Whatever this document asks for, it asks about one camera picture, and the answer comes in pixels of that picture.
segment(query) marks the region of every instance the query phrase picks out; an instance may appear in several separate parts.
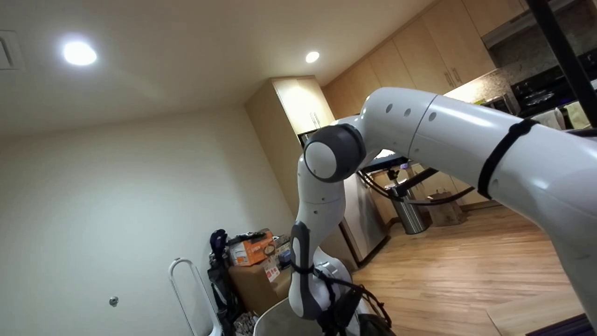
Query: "orange box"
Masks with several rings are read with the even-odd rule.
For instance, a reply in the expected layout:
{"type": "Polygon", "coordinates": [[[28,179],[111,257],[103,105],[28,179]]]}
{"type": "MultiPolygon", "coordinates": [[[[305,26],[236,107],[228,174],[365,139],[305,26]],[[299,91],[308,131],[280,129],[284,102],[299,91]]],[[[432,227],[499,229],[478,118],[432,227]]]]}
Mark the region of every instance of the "orange box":
{"type": "Polygon", "coordinates": [[[259,232],[265,232],[266,235],[230,246],[230,258],[233,264],[236,266],[252,266],[276,254],[272,232],[267,228],[259,232]]]}

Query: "recessed ceiling light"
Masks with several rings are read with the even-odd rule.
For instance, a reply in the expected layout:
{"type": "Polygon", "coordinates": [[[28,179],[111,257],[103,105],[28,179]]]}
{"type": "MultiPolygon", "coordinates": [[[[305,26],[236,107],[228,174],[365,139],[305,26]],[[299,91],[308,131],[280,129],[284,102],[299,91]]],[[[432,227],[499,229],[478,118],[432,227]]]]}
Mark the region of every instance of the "recessed ceiling light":
{"type": "Polygon", "coordinates": [[[97,60],[96,52],[84,42],[70,42],[64,46],[64,59],[73,65],[90,65],[97,60]]]}
{"type": "Polygon", "coordinates": [[[305,57],[304,60],[307,61],[307,63],[313,63],[318,58],[319,58],[319,53],[317,51],[311,51],[310,53],[307,54],[307,57],[305,57]]]}

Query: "robotic arm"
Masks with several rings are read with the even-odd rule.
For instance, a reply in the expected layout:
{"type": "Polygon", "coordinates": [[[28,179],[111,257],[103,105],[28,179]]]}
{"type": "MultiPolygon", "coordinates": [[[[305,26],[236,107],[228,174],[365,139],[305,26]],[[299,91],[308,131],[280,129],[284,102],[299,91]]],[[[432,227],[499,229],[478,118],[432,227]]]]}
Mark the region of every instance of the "robotic arm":
{"type": "MultiPolygon", "coordinates": [[[[380,88],[361,113],[316,132],[298,161],[300,205],[291,258],[350,281],[344,265],[319,245],[344,215],[343,180],[382,149],[478,187],[482,168],[520,118],[483,106],[405,88],[380,88]]],[[[541,125],[518,138],[490,176],[489,195],[535,222],[552,240],[589,320],[597,325],[597,142],[541,125]]],[[[330,292],[313,274],[293,273],[294,312],[317,319],[330,292]]],[[[333,286],[336,297],[343,293],[333,286]]]]}

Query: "ceiling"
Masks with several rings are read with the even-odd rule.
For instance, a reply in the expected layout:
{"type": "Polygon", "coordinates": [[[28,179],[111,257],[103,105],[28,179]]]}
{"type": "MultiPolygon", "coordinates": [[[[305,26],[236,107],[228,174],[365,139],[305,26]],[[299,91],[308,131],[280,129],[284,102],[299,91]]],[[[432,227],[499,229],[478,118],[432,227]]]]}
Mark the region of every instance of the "ceiling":
{"type": "Polygon", "coordinates": [[[25,70],[0,71],[0,136],[240,106],[268,77],[324,85],[431,2],[3,0],[25,70]],[[67,64],[73,39],[98,61],[67,64]]]}

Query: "black pole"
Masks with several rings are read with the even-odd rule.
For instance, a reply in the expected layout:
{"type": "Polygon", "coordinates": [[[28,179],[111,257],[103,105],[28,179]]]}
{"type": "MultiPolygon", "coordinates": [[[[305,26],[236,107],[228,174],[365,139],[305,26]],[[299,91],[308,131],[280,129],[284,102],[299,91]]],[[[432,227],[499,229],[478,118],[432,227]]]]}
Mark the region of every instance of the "black pole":
{"type": "Polygon", "coordinates": [[[556,21],[552,9],[549,8],[547,0],[527,0],[527,3],[576,95],[576,99],[583,108],[584,114],[591,126],[597,127],[597,94],[556,21]]]}

